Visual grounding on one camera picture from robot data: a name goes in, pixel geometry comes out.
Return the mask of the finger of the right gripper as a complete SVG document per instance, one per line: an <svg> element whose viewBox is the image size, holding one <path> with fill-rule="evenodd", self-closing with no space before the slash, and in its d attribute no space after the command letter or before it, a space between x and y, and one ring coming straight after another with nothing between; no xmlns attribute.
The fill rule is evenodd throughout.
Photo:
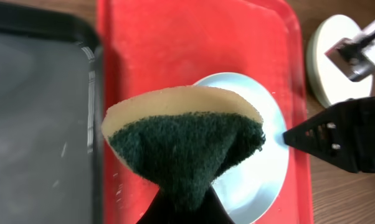
<svg viewBox="0 0 375 224"><path fill-rule="evenodd" d="M337 103L284 132L286 145L351 173L375 173L375 96Z"/></svg>

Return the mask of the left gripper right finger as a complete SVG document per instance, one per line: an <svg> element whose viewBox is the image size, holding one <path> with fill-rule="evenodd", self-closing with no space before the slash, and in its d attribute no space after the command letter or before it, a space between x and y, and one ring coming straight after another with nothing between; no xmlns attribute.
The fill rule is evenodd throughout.
<svg viewBox="0 0 375 224"><path fill-rule="evenodd" d="M199 223L202 224L234 224L224 209L213 187L204 196L199 209Z"/></svg>

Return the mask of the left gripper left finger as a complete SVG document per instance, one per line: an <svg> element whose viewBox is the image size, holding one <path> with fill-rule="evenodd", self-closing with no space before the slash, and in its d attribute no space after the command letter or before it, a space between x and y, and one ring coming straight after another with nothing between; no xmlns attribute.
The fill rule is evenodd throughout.
<svg viewBox="0 0 375 224"><path fill-rule="evenodd" d="M147 211L136 224L170 224L174 221L174 204L159 190Z"/></svg>

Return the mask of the light blue plate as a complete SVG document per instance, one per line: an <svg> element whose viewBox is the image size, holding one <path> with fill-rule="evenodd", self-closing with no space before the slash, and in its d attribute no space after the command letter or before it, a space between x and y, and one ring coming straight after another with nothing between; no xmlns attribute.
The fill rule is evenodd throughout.
<svg viewBox="0 0 375 224"><path fill-rule="evenodd" d="M289 147L282 137L287 130L283 114L267 89L246 75L216 73L202 78L196 85L234 91L263 118L266 141L262 150L223 173L212 184L234 223L253 223L272 206L287 174Z"/></svg>

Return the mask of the white plate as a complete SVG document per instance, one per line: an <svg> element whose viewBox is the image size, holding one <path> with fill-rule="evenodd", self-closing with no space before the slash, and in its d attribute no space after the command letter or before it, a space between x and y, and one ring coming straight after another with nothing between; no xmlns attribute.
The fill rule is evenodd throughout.
<svg viewBox="0 0 375 224"><path fill-rule="evenodd" d="M350 81L326 56L343 38L351 39L360 28L351 18L337 14L323 21L313 33L306 48L306 70L311 88L325 108L348 99L364 98L371 94L373 78Z"/></svg>

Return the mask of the green yellow sponge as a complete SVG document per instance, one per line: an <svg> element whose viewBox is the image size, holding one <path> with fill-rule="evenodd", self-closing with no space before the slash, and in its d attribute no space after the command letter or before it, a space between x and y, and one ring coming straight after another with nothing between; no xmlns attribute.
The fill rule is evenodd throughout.
<svg viewBox="0 0 375 224"><path fill-rule="evenodd" d="M177 210L197 210L211 183L261 150L260 113L237 93L177 86L107 110L102 134L122 164L156 184Z"/></svg>

